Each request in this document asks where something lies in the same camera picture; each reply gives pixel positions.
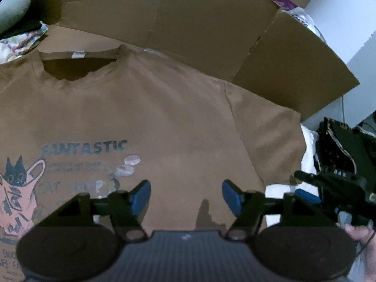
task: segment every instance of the brown t-shirt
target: brown t-shirt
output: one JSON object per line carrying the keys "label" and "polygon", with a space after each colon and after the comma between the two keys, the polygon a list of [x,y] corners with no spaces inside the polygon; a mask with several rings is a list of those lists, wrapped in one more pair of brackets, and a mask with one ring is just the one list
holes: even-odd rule
{"label": "brown t-shirt", "polygon": [[290,109],[125,46],[71,56],[35,50],[0,67],[0,281],[22,279],[19,236],[79,192],[148,179],[149,233],[224,228],[223,180],[264,191],[300,168]]}

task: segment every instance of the shirt sleeve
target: shirt sleeve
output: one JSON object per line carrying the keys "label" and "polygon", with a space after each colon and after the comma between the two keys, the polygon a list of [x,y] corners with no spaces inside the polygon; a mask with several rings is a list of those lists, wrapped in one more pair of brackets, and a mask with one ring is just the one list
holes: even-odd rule
{"label": "shirt sleeve", "polygon": [[230,82],[225,95],[234,122],[255,170],[269,184],[296,184],[306,149],[300,114]]}

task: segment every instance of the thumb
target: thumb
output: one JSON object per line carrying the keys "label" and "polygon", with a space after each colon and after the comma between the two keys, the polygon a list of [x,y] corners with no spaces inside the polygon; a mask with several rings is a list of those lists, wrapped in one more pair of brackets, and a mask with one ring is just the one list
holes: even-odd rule
{"label": "thumb", "polygon": [[373,233],[373,231],[367,227],[354,227],[351,225],[346,225],[345,231],[354,241],[360,241],[362,244],[365,244]]}

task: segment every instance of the human hand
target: human hand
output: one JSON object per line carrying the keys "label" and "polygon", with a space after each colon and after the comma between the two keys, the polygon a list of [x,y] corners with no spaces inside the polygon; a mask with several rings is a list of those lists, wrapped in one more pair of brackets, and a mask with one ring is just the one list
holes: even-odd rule
{"label": "human hand", "polygon": [[373,236],[374,231],[367,227],[351,225],[346,225],[345,231],[353,240],[359,241],[363,245],[373,237],[365,248],[364,282],[376,282],[376,236]]}

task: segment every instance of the black round disc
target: black round disc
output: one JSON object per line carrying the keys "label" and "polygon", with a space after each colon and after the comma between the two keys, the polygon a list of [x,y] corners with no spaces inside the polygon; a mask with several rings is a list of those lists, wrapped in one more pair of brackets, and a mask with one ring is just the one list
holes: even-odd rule
{"label": "black round disc", "polygon": [[115,235],[102,226],[36,227],[16,249],[27,277],[53,282],[93,277],[112,264],[117,251]]}
{"label": "black round disc", "polygon": [[279,227],[255,239],[256,257],[271,271],[298,281],[326,281],[347,274],[356,242],[338,227]]}

